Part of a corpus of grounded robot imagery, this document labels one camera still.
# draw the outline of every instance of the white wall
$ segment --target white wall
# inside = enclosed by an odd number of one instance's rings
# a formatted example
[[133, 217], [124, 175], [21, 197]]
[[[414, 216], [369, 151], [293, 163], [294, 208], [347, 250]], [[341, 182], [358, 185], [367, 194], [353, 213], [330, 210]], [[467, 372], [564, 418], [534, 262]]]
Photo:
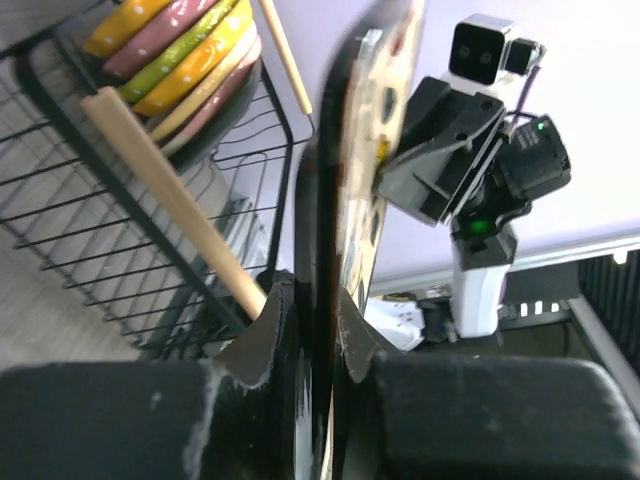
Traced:
[[[275, 3], [317, 105], [334, 45], [368, 1]], [[548, 112], [558, 125], [572, 159], [573, 180], [562, 191], [538, 201], [527, 218], [517, 221], [522, 253], [640, 230], [640, 154], [634, 141], [640, 137], [635, 125], [640, 102], [636, 76], [630, 73], [640, 68], [638, 8], [631, 0], [597, 4], [593, 0], [428, 2], [416, 84], [423, 76], [439, 76], [446, 69], [455, 24], [475, 12], [516, 20], [527, 37], [549, 47], [527, 110]], [[272, 45], [267, 46], [265, 57], [287, 112], [299, 119]], [[289, 208], [281, 250], [289, 266], [290, 214]], [[389, 212], [376, 280], [441, 270], [450, 261], [444, 229], [430, 229], [396, 210]]]

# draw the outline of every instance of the plate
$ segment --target plate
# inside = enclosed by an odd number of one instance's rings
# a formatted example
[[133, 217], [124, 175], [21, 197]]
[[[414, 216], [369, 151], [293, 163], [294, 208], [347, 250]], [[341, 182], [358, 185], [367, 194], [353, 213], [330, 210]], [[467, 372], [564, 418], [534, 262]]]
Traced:
[[236, 43], [229, 55], [214, 68], [209, 75], [178, 105], [165, 120], [151, 132], [155, 142], [162, 140], [182, 125], [200, 106], [216, 91], [225, 78], [236, 68], [249, 53], [258, 36], [256, 24], [252, 22], [249, 29]]
[[191, 138], [193, 138], [211, 119], [220, 111], [222, 107], [233, 97], [238, 86], [251, 71], [251, 67], [260, 58], [262, 52], [262, 41], [256, 38], [251, 50], [240, 61], [238, 66], [222, 82], [222, 85], [209, 97], [206, 103], [198, 110], [193, 118], [184, 128], [173, 137], [169, 143], [161, 148], [162, 153], [169, 156], [182, 148]]
[[134, 35], [102, 66], [105, 72], [129, 78], [160, 55], [218, 0], [176, 0]]
[[424, 0], [408, 3], [408, 16], [393, 31], [377, 37], [374, 29], [363, 39], [347, 82], [337, 248], [340, 283], [361, 313], [387, 210], [387, 202], [372, 194], [375, 172], [400, 139], [424, 21]]
[[125, 0], [93, 31], [83, 47], [84, 50], [96, 57], [110, 57], [169, 2], [170, 0]]
[[169, 156], [169, 162], [178, 174], [187, 171], [191, 166], [203, 159], [207, 159], [215, 147], [236, 126], [247, 113], [251, 102], [255, 98], [262, 74], [262, 63], [258, 60], [245, 80], [230, 96], [229, 101], [222, 106], [215, 118], [211, 119], [197, 135], [192, 137], [176, 153]]
[[150, 117], [169, 110], [231, 51], [252, 20], [249, 0], [240, 0], [220, 25], [173, 72], [136, 103], [133, 110]]
[[216, 28], [238, 0], [219, 0], [185, 34], [118, 89], [120, 96], [134, 103], [144, 98], [153, 87], [169, 75]]

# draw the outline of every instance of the wooden stick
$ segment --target wooden stick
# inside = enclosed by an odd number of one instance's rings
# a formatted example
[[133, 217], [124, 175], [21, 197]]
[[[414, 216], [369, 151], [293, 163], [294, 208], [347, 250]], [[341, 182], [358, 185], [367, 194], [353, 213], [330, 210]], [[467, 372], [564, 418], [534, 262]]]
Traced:
[[171, 219], [191, 240], [202, 258], [229, 288], [252, 320], [266, 296], [235, 257], [195, 202], [169, 161], [160, 153], [127, 105], [111, 88], [85, 97], [82, 108], [113, 149], [138, 176]]
[[298, 66], [296, 65], [296, 61], [291, 53], [291, 48], [289, 48], [289, 42], [287, 41], [284, 29], [282, 28], [282, 23], [280, 23], [280, 17], [278, 16], [276, 7], [273, 4], [273, 0], [259, 0], [259, 2], [264, 18], [267, 21], [267, 26], [271, 31], [278, 53], [280, 54], [280, 60], [282, 60], [282, 63], [284, 64], [287, 76], [289, 77], [293, 91], [296, 94], [300, 110], [302, 110], [302, 113], [305, 115], [309, 115], [312, 112], [311, 102], [309, 101], [309, 96], [307, 95], [307, 91], [302, 83]]
[[333, 467], [333, 390], [329, 404], [329, 424], [327, 425], [327, 443], [324, 447], [324, 457], [320, 469], [320, 480], [331, 480]]

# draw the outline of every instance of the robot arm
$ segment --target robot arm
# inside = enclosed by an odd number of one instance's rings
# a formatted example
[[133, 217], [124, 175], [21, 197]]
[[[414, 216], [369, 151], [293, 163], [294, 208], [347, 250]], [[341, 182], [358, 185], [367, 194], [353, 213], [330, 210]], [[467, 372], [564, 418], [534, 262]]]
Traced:
[[[473, 63], [475, 53], [465, 45], [473, 32], [495, 34], [499, 26], [504, 42], [493, 56], [501, 60], [487, 70]], [[518, 247], [510, 222], [571, 178], [566, 149], [548, 116], [534, 116], [517, 128], [507, 120], [500, 90], [513, 83], [510, 75], [535, 71], [544, 52], [535, 42], [509, 40], [515, 31], [511, 22], [479, 15], [458, 25], [450, 62], [454, 75], [443, 77], [449, 81], [422, 80], [407, 107], [398, 154], [378, 178], [378, 193], [391, 204], [427, 225], [449, 227], [450, 312], [460, 337], [496, 331], [505, 275]], [[468, 64], [459, 58], [461, 51]], [[501, 70], [509, 65], [511, 73]]]

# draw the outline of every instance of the yellow plate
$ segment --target yellow plate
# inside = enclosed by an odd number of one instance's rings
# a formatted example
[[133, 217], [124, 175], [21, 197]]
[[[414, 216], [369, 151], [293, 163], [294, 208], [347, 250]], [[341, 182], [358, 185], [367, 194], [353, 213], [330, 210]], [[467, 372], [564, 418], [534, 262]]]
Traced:
[[211, 34], [133, 110], [147, 116], [170, 109], [222, 60], [247, 31], [253, 20], [249, 0], [240, 0]]
[[244, 56], [238, 66], [233, 69], [227, 78], [222, 81], [222, 85], [213, 92], [207, 101], [200, 107], [198, 112], [180, 129], [160, 151], [167, 157], [184, 147], [191, 141], [209, 122], [215, 121], [215, 116], [225, 108], [227, 102], [242, 87], [242, 82], [251, 75], [254, 65], [260, 58], [262, 52], [262, 42], [260, 37], [256, 37], [251, 50]]
[[151, 138], [156, 142], [162, 140], [193, 115], [196, 110], [200, 108], [200, 105], [216, 91], [222, 81], [227, 78], [240, 63], [240, 60], [249, 52], [257, 36], [258, 29], [256, 28], [256, 24], [251, 22], [251, 26], [242, 38], [238, 40], [238, 43], [236, 43], [235, 47], [229, 52], [229, 55], [224, 57], [218, 66], [198, 85], [198, 88], [191, 92], [191, 94], [151, 132]]
[[140, 70], [118, 89], [127, 102], [137, 102], [149, 93], [160, 80], [176, 66], [218, 26], [238, 0], [220, 0], [189, 31], [173, 42], [158, 58]]
[[125, 0], [96, 28], [84, 50], [108, 58], [126, 44], [171, 0]]

